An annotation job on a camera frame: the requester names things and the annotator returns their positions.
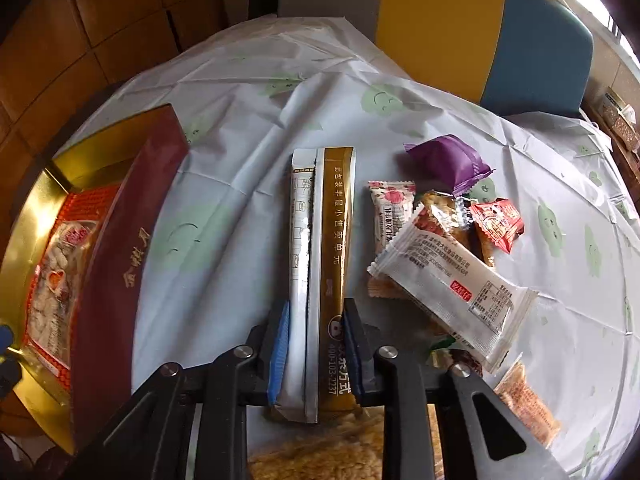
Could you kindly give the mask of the small red snack packet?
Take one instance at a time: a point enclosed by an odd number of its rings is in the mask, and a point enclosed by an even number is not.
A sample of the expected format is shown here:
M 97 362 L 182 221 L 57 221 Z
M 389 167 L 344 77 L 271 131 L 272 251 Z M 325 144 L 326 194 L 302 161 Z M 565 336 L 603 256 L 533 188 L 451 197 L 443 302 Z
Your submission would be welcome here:
M 473 204 L 470 213 L 488 240 L 506 254 L 512 252 L 515 240 L 524 233 L 524 220 L 507 198 Z

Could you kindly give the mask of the large white snack packet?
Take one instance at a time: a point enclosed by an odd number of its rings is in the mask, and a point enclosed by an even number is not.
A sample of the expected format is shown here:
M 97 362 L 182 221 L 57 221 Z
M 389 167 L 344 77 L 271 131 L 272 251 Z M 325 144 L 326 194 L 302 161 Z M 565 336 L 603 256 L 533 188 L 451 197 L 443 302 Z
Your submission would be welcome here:
M 372 261 L 495 373 L 538 296 L 486 266 L 434 220 L 414 218 Z

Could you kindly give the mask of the wooden side shelf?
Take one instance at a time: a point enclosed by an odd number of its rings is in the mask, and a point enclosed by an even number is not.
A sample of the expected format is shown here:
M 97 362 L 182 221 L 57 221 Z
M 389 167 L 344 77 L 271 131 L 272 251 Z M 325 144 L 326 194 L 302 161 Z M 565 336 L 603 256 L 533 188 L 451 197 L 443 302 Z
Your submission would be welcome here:
M 613 158 L 623 180 L 634 194 L 639 193 L 639 133 L 624 114 L 629 106 L 611 88 L 602 96 L 582 99 L 582 109 L 611 140 Z

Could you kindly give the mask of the grey yellow blue sofa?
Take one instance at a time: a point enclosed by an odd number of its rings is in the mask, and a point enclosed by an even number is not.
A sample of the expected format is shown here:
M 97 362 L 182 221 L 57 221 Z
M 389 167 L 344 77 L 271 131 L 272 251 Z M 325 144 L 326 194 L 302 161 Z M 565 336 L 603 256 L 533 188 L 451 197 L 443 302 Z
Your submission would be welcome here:
M 509 116 L 577 116 L 591 32 L 563 0 L 279 0 L 347 18 L 412 79 Z

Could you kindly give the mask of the gold tin box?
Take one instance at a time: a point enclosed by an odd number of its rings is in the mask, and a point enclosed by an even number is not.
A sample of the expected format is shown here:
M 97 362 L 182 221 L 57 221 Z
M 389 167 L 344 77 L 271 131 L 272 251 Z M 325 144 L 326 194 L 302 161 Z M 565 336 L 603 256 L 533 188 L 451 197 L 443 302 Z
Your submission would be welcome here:
M 70 391 L 63 390 L 26 348 L 26 301 L 36 265 L 66 196 L 118 183 L 76 188 L 58 168 L 55 159 L 49 168 L 41 171 L 30 190 L 6 246 L 1 266 L 1 322 L 13 336 L 9 356 L 20 366 L 15 387 L 17 397 L 42 431 L 65 452 L 73 453 L 79 448 L 73 432 L 72 375 Z

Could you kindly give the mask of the white green pattern tablecloth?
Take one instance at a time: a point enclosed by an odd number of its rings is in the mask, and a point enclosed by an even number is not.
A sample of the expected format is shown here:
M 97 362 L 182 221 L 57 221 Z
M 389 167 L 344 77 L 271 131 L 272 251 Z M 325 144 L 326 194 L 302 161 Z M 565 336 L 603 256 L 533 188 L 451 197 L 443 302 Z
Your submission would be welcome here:
M 369 185 L 424 184 L 410 150 L 451 134 L 489 167 L 474 198 L 506 198 L 524 219 L 496 263 L 538 292 L 511 358 L 559 419 L 552 453 L 574 479 L 613 471 L 639 426 L 639 218 L 602 133 L 544 113 L 502 118 L 419 84 L 342 18 L 260 18 L 135 76 L 70 140 L 166 104 L 189 151 L 146 253 L 134 386 L 160 363 L 213 359 L 292 296 L 290 221 L 310 215 L 334 151 L 355 200 L 346 292 L 416 336 L 415 308 L 367 292 Z

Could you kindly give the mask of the purple snack packet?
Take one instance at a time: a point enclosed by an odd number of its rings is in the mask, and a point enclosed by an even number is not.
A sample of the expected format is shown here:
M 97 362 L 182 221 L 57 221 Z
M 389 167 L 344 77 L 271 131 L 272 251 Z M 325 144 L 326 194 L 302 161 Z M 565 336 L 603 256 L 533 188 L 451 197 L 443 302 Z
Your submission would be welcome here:
M 468 192 L 494 171 L 475 148 L 454 134 L 406 144 L 405 151 L 427 177 L 445 185 L 454 196 Z

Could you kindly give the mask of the orange cracker packet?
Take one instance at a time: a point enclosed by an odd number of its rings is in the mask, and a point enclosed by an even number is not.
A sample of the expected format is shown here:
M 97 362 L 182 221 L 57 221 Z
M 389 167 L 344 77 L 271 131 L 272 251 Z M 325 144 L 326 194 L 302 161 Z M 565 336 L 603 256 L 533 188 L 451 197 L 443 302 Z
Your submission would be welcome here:
M 521 360 L 510 366 L 494 391 L 538 442 L 548 448 L 562 425 L 528 384 L 526 368 Z

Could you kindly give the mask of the green soda cracker packet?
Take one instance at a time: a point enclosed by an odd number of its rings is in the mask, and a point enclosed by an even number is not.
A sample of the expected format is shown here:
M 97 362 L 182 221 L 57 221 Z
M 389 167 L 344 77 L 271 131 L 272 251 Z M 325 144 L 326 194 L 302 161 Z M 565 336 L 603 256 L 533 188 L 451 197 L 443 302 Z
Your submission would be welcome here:
M 454 364 L 464 364 L 478 376 L 483 376 L 482 363 L 454 336 L 438 334 L 428 349 L 427 362 L 446 370 Z

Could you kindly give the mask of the red peanut snack bag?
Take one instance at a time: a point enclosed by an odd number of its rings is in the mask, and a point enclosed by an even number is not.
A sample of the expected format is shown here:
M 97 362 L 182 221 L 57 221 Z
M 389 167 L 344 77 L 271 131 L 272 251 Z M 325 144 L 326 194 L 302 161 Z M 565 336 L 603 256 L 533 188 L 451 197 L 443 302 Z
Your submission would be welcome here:
M 30 283 L 24 343 L 65 391 L 86 266 L 118 190 L 112 184 L 66 196 Z

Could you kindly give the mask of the pink floral candy packet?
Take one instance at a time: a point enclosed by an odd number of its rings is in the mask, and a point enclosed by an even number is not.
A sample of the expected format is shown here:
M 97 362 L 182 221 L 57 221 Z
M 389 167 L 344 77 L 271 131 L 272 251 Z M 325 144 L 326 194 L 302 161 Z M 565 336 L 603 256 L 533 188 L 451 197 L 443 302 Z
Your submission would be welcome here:
M 380 254 L 413 214 L 413 181 L 369 181 L 374 208 L 375 253 Z

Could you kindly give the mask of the gold white stick sachet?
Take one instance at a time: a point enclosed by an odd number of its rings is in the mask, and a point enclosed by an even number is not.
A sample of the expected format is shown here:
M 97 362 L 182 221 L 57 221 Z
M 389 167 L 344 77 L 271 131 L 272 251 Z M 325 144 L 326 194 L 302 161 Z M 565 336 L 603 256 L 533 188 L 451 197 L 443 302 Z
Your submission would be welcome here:
M 314 425 L 352 410 L 342 336 L 356 152 L 298 148 L 291 160 L 288 358 L 274 408 Z

